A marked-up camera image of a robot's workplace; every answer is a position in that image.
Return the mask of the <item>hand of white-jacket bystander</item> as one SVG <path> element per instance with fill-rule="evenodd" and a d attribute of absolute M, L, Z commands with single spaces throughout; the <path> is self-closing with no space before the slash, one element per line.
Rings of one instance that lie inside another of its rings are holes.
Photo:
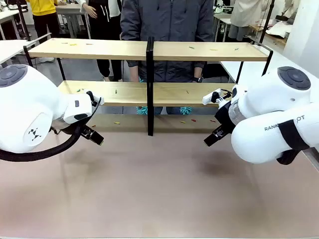
<path fill-rule="evenodd" d="M 91 18 L 97 18 L 96 9 L 94 7 L 89 6 L 87 3 L 83 3 L 82 7 Z"/>

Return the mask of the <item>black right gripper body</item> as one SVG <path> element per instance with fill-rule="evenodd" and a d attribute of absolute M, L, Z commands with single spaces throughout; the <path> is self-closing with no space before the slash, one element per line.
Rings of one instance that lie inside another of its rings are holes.
<path fill-rule="evenodd" d="M 220 123 L 220 126 L 217 128 L 219 131 L 232 132 L 233 129 L 235 128 L 235 124 L 231 121 L 229 116 L 230 106 L 231 106 L 231 102 L 227 102 L 215 114 L 215 118 Z"/>

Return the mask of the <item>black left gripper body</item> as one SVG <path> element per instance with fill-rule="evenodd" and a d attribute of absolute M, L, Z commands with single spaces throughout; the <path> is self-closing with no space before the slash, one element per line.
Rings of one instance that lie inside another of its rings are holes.
<path fill-rule="evenodd" d="M 73 135 L 76 137 L 92 137 L 93 130 L 87 126 L 88 119 L 82 119 L 73 124 L 74 133 Z"/>

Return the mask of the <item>person's right hand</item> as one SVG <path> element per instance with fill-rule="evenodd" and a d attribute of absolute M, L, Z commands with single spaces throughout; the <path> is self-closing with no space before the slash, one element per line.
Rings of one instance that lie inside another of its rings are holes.
<path fill-rule="evenodd" d="M 138 66 L 130 67 L 129 70 L 130 70 L 130 81 L 139 82 Z"/>

